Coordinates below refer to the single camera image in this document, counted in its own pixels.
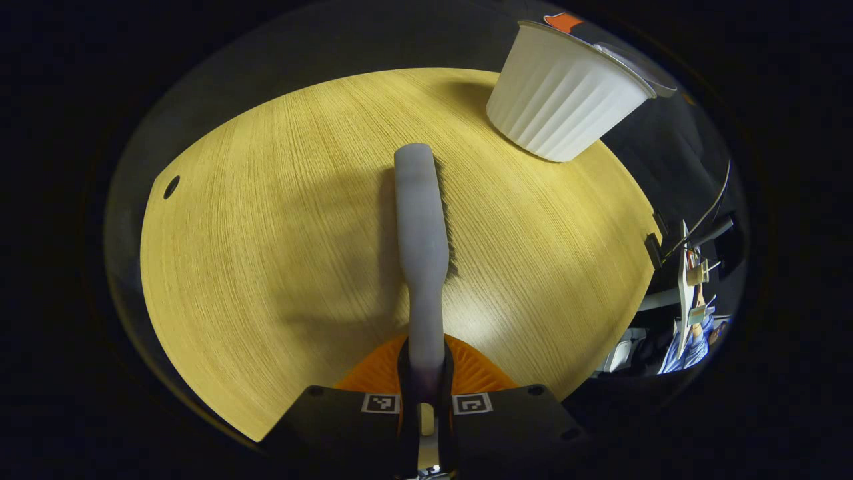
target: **cup rim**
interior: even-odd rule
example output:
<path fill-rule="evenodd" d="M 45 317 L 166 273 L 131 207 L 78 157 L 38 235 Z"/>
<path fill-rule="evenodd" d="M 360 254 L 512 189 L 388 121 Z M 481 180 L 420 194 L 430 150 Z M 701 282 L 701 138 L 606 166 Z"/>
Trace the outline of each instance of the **cup rim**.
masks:
<path fill-rule="evenodd" d="M 590 43 L 588 43 L 588 42 L 586 42 L 586 41 L 584 41 L 578 37 L 575 37 L 574 35 L 570 35 L 568 33 L 562 32 L 561 30 L 557 30 L 556 28 L 553 28 L 550 25 L 544 25 L 542 23 L 537 23 L 535 21 L 519 20 L 519 26 L 528 26 L 531 28 L 536 28 L 538 30 L 542 30 L 544 32 L 553 33 L 554 35 L 558 35 L 561 38 L 568 39 L 568 40 L 570 40 L 570 41 L 572 41 L 578 45 L 581 45 L 589 51 L 595 52 L 601 58 L 608 60 L 610 63 L 616 65 L 617 67 L 622 69 L 624 72 L 626 72 L 628 75 L 630 75 L 630 77 L 637 84 L 639 84 L 643 90 L 646 91 L 646 94 L 648 95 L 649 98 L 657 98 L 658 97 L 658 92 L 656 92 L 654 90 L 654 88 L 652 88 L 652 86 L 650 84 L 648 84 L 648 82 L 646 82 L 646 80 L 642 76 L 640 76 L 640 74 L 635 72 L 633 69 L 631 69 L 630 67 L 628 67 L 624 63 L 620 62 L 617 58 L 614 58 L 614 57 L 608 55 L 606 52 L 603 52 L 599 49 L 596 49 L 594 47 L 594 45 L 592 45 L 592 44 L 590 44 Z"/>

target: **paper cup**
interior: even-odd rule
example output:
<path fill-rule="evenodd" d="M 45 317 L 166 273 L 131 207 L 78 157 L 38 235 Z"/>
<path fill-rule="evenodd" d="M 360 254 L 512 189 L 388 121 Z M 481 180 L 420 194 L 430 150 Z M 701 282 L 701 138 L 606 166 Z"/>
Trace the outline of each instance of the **paper cup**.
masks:
<path fill-rule="evenodd" d="M 521 148 L 569 161 L 656 97 L 636 72 L 593 45 L 531 21 L 519 25 L 486 113 Z"/>

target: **table surface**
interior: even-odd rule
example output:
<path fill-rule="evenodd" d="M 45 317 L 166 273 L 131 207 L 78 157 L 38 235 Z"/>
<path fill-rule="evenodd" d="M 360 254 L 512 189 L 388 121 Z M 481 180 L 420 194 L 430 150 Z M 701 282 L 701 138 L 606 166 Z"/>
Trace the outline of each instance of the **table surface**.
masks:
<path fill-rule="evenodd" d="M 459 268 L 445 331 L 559 397 L 606 357 L 653 273 L 653 209 L 601 142 L 558 164 L 504 138 L 485 115 L 497 77 L 417 68 L 313 85 L 221 125 L 154 181 L 146 305 L 225 421 L 259 441 L 307 385 L 405 331 L 392 166 L 407 143 L 443 166 Z"/>

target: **black background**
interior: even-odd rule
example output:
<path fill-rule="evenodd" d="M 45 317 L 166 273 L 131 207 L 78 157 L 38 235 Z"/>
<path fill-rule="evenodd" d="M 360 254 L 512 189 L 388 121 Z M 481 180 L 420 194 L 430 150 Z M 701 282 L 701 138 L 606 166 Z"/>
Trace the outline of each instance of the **black background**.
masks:
<path fill-rule="evenodd" d="M 98 225 L 111 162 L 154 101 L 200 60 L 294 7 L 91 2 L 19 6 L 4 18 L 3 463 L 13 477 L 234 477 L 269 467 L 186 414 L 122 341 Z M 701 73 L 679 80 L 749 159 L 739 166 L 755 236 L 749 322 L 645 431 L 580 468 L 699 477 L 813 477 L 833 464 L 850 471 L 839 462 L 849 441 L 836 414 L 850 401 L 833 389 L 849 377 L 849 355 L 829 342 L 849 329 L 849 315 L 833 311 L 850 283 L 840 200 L 850 188 L 834 181 L 847 159 L 832 146 L 850 129 L 842 88 L 849 16 L 818 3 L 729 0 L 568 8 L 638 47 L 663 45 Z"/>

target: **cable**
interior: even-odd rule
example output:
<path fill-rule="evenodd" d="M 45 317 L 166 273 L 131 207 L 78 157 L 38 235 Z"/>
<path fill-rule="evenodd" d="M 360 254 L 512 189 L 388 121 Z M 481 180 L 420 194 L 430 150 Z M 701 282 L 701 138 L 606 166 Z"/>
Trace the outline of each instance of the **cable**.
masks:
<path fill-rule="evenodd" d="M 693 235 L 693 232 L 696 231 L 697 228 L 699 228 L 699 225 L 702 225 L 702 221 L 705 220 L 705 217 L 707 217 L 708 214 L 711 213 L 711 210 L 713 210 L 714 207 L 716 207 L 717 204 L 719 204 L 720 200 L 722 199 L 722 194 L 726 191 L 726 188 L 728 187 L 728 176 L 731 172 L 732 172 L 732 159 L 729 158 L 728 159 L 728 166 L 726 167 L 726 179 L 725 179 L 725 181 L 722 182 L 722 188 L 720 189 L 720 193 L 717 194 L 717 199 L 714 200 L 714 202 L 711 204 L 710 207 L 708 207 L 708 209 L 705 211 L 705 213 L 702 215 L 702 217 L 699 219 L 699 221 L 696 222 L 696 225 L 694 225 L 693 228 L 691 228 L 688 231 L 688 234 L 685 235 L 684 238 L 682 238 L 678 243 L 676 243 L 666 255 L 664 255 L 664 259 L 661 260 L 661 262 L 660 262 L 661 265 L 663 265 L 664 262 L 666 262 L 666 260 L 668 258 L 670 258 L 670 255 L 672 255 L 673 252 L 675 252 L 679 247 L 681 247 L 690 238 L 691 235 Z"/>

